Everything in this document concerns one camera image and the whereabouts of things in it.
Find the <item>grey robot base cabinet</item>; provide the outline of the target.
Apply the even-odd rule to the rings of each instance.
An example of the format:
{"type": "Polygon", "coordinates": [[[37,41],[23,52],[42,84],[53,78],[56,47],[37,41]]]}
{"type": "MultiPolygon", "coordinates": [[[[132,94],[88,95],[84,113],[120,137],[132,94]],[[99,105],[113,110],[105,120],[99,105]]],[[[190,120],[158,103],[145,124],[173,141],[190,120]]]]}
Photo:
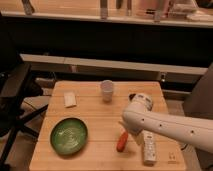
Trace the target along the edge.
{"type": "MultiPolygon", "coordinates": [[[[186,116],[213,121],[213,62],[182,104],[186,116]]],[[[213,153],[195,149],[203,171],[213,171],[213,153]]]]}

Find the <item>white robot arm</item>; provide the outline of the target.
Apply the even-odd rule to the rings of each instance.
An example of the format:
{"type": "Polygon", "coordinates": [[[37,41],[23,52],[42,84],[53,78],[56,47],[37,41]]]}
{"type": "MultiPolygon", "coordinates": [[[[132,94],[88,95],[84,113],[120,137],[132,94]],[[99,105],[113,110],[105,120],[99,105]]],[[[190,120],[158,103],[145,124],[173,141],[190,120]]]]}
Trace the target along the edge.
{"type": "Polygon", "coordinates": [[[213,120],[153,112],[153,100],[144,93],[130,94],[129,100],[121,125],[134,138],[146,130],[213,153],[213,120]]]}

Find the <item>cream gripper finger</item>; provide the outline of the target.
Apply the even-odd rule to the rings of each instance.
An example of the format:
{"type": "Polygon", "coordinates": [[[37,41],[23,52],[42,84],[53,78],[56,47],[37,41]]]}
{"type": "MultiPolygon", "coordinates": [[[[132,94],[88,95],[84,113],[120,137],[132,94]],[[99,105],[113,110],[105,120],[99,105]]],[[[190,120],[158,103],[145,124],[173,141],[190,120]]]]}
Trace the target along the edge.
{"type": "Polygon", "coordinates": [[[118,123],[125,129],[125,131],[126,131],[127,133],[130,134],[130,130],[128,129],[127,125],[126,125],[124,122],[118,121],[118,123]]]}

